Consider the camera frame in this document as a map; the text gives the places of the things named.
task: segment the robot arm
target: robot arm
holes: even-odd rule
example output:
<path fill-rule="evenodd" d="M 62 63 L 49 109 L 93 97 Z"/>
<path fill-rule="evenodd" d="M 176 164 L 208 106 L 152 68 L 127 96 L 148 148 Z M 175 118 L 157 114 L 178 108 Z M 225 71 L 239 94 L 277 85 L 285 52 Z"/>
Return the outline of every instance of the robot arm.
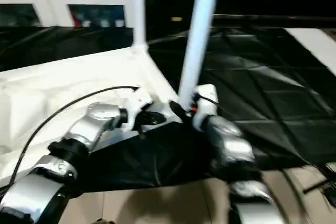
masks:
<path fill-rule="evenodd" d="M 72 185 L 102 133 L 117 127 L 131 130 L 137 114 L 152 102 L 145 90 L 138 89 L 125 108 L 91 104 L 60 142 L 49 145 L 49 155 L 8 190 L 0 203 L 1 223 L 58 223 L 69 199 L 74 197 Z"/>
<path fill-rule="evenodd" d="M 286 223 L 262 179 L 253 148 L 244 139 L 241 130 L 218 116 L 213 103 L 197 99 L 197 95 L 217 101 L 215 87 L 198 86 L 192 123 L 195 129 L 205 133 L 211 144 L 214 154 L 211 169 L 214 174 L 228 182 L 231 205 L 228 223 Z"/>

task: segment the black cable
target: black cable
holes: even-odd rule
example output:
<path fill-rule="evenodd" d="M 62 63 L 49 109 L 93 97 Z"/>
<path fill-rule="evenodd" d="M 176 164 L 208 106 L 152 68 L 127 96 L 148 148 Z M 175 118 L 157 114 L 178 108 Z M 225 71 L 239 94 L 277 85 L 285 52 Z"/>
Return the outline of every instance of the black cable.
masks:
<path fill-rule="evenodd" d="M 196 95 L 196 98 L 202 98 L 202 99 L 204 99 L 204 100 L 206 100 L 206 101 L 208 101 L 208 102 L 213 103 L 213 104 L 216 105 L 218 108 L 220 108 L 220 110 L 225 114 L 225 109 L 224 109 L 218 102 L 215 102 L 214 100 L 211 100 L 210 98 L 208 98 L 208 97 L 204 97 L 204 96 L 202 96 L 202 95 L 200 95 L 200 94 L 197 94 L 197 95 Z"/>
<path fill-rule="evenodd" d="M 109 91 L 109 90 L 114 90 L 114 89 L 133 89 L 134 91 L 138 89 L 138 87 L 134 87 L 134 86 L 116 86 L 116 87 L 110 87 L 110 88 L 106 88 L 106 89 L 101 89 L 101 90 L 98 90 L 98 91 L 95 91 L 93 93 L 90 93 L 90 94 L 87 94 L 87 95 L 84 95 L 80 98 L 77 98 L 75 100 L 73 100 L 72 102 L 69 102 L 68 104 L 64 105 L 62 108 L 60 108 L 59 110 L 57 110 L 54 114 L 52 114 L 50 117 L 48 117 L 47 119 L 45 119 L 43 121 L 43 123 L 41 123 L 37 128 L 36 130 L 32 133 L 32 135 L 30 136 L 30 138 L 28 139 L 27 143 L 25 144 L 25 146 L 23 147 L 22 149 L 22 152 L 20 154 L 20 157 L 15 165 L 15 168 L 14 168 L 14 171 L 12 173 L 12 176 L 11 176 L 11 179 L 9 181 L 9 184 L 8 184 L 8 187 L 7 188 L 10 188 L 14 182 L 15 182 L 15 179 L 16 179 L 16 175 L 17 175 L 17 171 L 19 170 L 19 167 L 20 167 L 20 164 L 28 150 L 28 147 L 30 145 L 30 143 L 32 142 L 33 138 L 36 136 L 36 134 L 51 120 L 53 119 L 55 116 L 57 116 L 60 112 L 62 112 L 63 110 L 65 110 L 66 108 L 70 107 L 71 105 L 79 102 L 79 101 L 82 101 L 88 97 L 91 97 L 95 94 L 99 94 L 99 93 L 102 93 L 102 92 L 106 92 L 106 91 Z"/>

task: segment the black fabric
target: black fabric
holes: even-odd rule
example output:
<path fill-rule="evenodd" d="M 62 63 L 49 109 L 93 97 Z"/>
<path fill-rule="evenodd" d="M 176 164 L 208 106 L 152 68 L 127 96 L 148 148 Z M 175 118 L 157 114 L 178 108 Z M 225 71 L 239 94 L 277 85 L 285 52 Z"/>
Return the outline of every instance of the black fabric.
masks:
<path fill-rule="evenodd" d="M 129 46 L 130 29 L 45 28 L 0 32 L 9 70 Z M 149 52 L 177 91 L 187 33 L 150 41 Z M 214 29 L 200 84 L 216 86 L 223 116 L 235 121 L 262 169 L 336 160 L 335 76 L 283 29 Z M 84 191 L 149 188 L 212 176 L 200 135 L 171 123 L 91 155 Z"/>
<path fill-rule="evenodd" d="M 130 28 L 2 28 L 0 71 L 132 45 Z"/>
<path fill-rule="evenodd" d="M 175 90 L 186 41 L 171 37 L 149 50 Z M 269 150 L 313 164 L 335 160 L 336 77 L 285 30 L 214 30 L 199 83 L 214 84 L 223 116 Z"/>

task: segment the white metal post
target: white metal post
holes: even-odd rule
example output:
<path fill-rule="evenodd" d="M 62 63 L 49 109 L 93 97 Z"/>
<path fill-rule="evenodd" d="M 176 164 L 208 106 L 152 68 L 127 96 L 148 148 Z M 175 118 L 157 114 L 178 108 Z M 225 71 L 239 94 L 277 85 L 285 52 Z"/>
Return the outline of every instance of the white metal post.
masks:
<path fill-rule="evenodd" d="M 189 39 L 183 63 L 179 103 L 185 109 L 190 102 L 202 68 L 216 0 L 195 0 Z"/>
<path fill-rule="evenodd" d="M 133 46 L 146 46 L 145 0 L 134 0 Z"/>

